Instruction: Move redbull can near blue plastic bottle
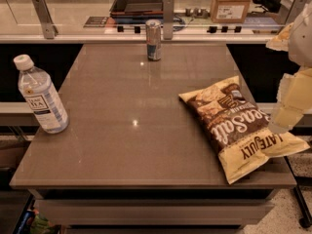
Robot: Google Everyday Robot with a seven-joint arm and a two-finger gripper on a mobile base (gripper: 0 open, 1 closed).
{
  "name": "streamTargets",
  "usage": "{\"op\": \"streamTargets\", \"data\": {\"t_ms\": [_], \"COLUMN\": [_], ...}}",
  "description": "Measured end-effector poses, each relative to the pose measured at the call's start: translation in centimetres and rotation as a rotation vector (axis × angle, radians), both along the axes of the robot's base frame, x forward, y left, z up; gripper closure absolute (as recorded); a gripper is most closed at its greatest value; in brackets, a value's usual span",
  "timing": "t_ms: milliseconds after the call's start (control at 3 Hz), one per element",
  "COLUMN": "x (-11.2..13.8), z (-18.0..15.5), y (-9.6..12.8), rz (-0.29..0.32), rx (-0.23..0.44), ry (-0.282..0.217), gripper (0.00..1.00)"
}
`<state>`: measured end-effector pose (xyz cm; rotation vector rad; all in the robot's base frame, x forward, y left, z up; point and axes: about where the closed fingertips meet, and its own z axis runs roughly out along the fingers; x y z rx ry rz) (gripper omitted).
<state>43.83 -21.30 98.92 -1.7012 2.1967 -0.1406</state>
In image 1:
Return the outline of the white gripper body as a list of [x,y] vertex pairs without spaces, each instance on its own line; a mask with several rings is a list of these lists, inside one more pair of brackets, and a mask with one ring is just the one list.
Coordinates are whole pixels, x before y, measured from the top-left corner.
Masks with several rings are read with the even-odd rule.
[[300,66],[312,66],[312,2],[305,5],[290,30],[289,59]]

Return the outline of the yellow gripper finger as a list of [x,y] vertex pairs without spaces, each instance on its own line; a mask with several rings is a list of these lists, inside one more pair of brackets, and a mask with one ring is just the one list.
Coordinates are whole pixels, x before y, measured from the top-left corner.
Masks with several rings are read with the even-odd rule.
[[293,23],[286,25],[276,36],[266,43],[266,47],[274,51],[287,52],[289,50],[290,31],[292,27]]
[[280,81],[277,103],[268,128],[273,133],[290,131],[312,109],[312,68],[300,67],[294,74],[285,73]]

